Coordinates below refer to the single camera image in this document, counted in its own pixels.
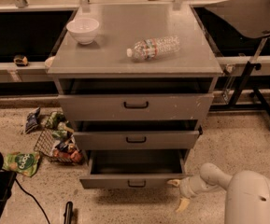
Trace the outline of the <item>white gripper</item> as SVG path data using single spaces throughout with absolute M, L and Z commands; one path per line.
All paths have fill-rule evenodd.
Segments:
M 217 185 L 210 185 L 204 181 L 201 176 L 194 175 L 183 179 L 171 179 L 167 184 L 174 187 L 179 187 L 180 195 L 179 206 L 176 209 L 177 213 L 183 212 L 190 204 L 190 198 L 194 198 L 200 193 L 210 192 L 218 188 Z

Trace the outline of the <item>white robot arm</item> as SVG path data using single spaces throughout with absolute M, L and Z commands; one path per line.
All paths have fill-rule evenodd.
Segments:
M 170 179 L 167 183 L 179 188 L 178 213 L 198 194 L 224 189 L 224 224 L 270 224 L 270 179 L 259 173 L 241 171 L 228 175 L 216 165 L 204 163 L 198 175 Z

